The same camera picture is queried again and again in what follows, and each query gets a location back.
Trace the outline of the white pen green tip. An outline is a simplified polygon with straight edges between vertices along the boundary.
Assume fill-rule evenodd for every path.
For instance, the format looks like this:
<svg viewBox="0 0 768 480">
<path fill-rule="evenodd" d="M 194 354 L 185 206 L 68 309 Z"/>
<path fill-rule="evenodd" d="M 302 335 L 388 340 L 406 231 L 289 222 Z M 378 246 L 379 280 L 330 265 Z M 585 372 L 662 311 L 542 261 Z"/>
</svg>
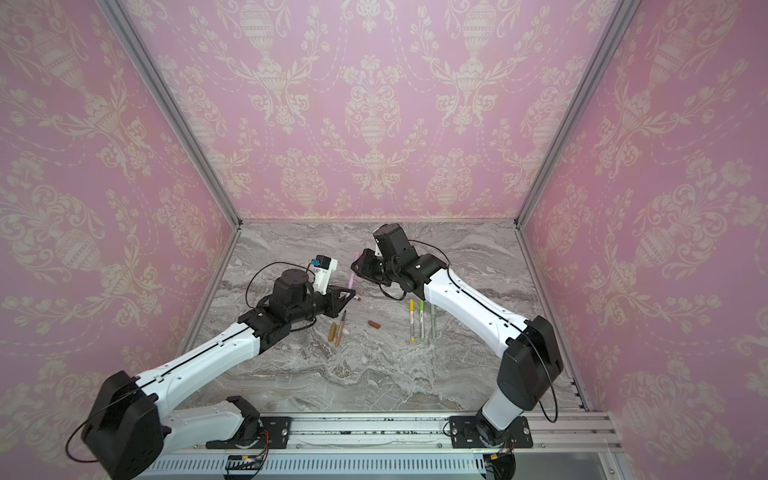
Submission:
<svg viewBox="0 0 768 480">
<path fill-rule="evenodd" d="M 423 300 L 419 301 L 419 307 L 418 307 L 418 326 L 419 326 L 419 339 L 420 339 L 421 342 L 423 342 L 426 339 L 425 302 Z"/>
</svg>

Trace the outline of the white pen yellow tip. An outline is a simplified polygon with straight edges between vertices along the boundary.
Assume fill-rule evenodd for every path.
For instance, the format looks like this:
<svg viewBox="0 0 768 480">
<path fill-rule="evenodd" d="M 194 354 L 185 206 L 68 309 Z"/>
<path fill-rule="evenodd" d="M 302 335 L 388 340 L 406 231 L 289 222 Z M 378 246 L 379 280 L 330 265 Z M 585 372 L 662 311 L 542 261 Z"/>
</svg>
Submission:
<svg viewBox="0 0 768 480">
<path fill-rule="evenodd" d="M 409 332 L 410 332 L 410 342 L 416 341 L 416 330 L 415 330 L 415 302 L 414 300 L 409 300 Z"/>
</svg>

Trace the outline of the pale green fountain pen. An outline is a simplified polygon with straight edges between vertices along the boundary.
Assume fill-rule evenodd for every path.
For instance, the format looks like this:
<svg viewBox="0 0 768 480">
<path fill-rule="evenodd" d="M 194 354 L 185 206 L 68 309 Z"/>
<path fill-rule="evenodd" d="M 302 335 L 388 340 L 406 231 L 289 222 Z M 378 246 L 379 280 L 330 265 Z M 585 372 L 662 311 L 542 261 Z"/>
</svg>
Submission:
<svg viewBox="0 0 768 480">
<path fill-rule="evenodd" d="M 430 339 L 436 340 L 438 337 L 438 329 L 437 329 L 437 307 L 434 304 L 429 305 L 429 316 L 430 316 Z"/>
</svg>

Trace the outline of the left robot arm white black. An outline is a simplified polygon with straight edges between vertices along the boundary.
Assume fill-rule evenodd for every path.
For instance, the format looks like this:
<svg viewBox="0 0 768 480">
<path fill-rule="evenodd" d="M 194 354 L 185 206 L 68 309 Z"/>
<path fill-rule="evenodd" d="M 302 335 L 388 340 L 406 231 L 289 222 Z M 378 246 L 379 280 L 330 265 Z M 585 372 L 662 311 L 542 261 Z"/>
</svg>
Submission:
<svg viewBox="0 0 768 480">
<path fill-rule="evenodd" d="M 272 292 L 213 339 L 158 367 L 130 376 L 119 371 L 101 385 L 74 433 L 112 479 L 133 479 L 159 457 L 202 444 L 269 447 L 260 412 L 239 395 L 207 407 L 180 409 L 193 393 L 231 368 L 269 350 L 304 322 L 338 317 L 356 292 L 331 285 L 319 270 L 315 285 L 303 269 L 284 271 Z"/>
</svg>

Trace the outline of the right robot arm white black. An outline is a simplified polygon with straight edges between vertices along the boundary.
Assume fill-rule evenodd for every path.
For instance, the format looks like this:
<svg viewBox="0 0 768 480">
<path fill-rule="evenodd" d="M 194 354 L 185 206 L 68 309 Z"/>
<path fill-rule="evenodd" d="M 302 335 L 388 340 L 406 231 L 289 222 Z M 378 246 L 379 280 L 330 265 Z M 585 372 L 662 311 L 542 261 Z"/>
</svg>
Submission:
<svg viewBox="0 0 768 480">
<path fill-rule="evenodd" d="M 416 241 L 398 224 L 374 233 L 375 248 L 366 248 L 351 264 L 361 279 L 380 287 L 398 285 L 406 294 L 436 306 L 469 328 L 500 359 L 496 388 L 476 414 L 480 438 L 495 447 L 523 413 L 532 411 L 563 371 L 553 325 L 544 317 L 516 314 L 463 281 L 445 254 L 417 252 Z"/>
</svg>

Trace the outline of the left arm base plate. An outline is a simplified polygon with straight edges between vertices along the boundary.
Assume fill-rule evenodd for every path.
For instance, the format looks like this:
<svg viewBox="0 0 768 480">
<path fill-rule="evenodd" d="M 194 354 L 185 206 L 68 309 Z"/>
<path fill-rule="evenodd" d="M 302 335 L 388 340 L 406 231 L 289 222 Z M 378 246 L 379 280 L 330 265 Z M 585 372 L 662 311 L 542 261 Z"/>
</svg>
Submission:
<svg viewBox="0 0 768 480">
<path fill-rule="evenodd" d="M 258 420 L 246 420 L 232 438 L 209 441 L 205 447 L 209 450 L 285 449 L 291 423 L 292 418 L 287 416 L 262 416 Z"/>
</svg>

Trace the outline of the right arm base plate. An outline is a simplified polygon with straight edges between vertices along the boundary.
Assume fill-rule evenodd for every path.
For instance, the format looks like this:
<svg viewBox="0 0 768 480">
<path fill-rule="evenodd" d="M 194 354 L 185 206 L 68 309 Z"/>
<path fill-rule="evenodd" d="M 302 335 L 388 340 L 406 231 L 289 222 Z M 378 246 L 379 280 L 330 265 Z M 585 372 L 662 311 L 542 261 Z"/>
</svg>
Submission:
<svg viewBox="0 0 768 480">
<path fill-rule="evenodd" d="M 450 416 L 447 434 L 455 449 L 532 448 L 531 429 L 526 417 L 515 418 L 505 430 L 498 430 L 479 416 Z"/>
</svg>

